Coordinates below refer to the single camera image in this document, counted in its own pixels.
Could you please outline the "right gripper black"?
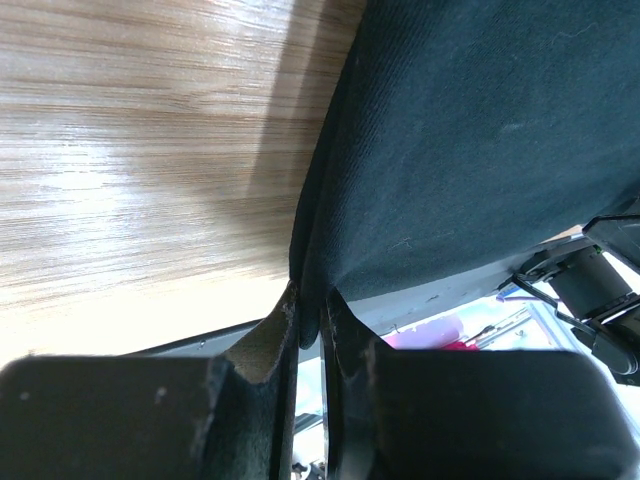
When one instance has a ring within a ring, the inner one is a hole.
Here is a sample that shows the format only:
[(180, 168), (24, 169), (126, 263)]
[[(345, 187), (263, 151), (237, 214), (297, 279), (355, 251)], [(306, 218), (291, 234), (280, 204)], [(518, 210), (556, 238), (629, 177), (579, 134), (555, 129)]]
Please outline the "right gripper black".
[(639, 294), (605, 258), (639, 271), (639, 216), (596, 217), (575, 239), (534, 254), (509, 283), (554, 309), (614, 380), (639, 385)]

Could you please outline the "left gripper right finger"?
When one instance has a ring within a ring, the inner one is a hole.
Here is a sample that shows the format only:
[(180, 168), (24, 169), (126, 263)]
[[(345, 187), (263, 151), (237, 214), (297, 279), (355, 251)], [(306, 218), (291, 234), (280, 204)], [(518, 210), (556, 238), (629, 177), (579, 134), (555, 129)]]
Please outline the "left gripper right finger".
[(560, 350), (398, 350), (338, 292), (322, 310), (330, 479), (633, 479), (602, 372)]

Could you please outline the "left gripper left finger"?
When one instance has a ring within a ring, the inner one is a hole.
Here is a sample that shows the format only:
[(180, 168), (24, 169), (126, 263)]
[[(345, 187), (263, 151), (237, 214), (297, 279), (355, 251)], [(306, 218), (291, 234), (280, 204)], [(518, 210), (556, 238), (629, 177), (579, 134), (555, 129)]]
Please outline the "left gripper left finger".
[(213, 357), (27, 357), (1, 373), (5, 479), (286, 479), (298, 290)]

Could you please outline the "black t shirt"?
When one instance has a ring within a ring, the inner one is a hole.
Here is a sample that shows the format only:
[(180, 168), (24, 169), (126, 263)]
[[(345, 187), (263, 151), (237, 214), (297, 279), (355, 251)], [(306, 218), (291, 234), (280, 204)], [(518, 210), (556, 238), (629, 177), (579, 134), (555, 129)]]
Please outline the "black t shirt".
[(639, 193), (635, 1), (370, 1), (299, 199), (300, 345)]

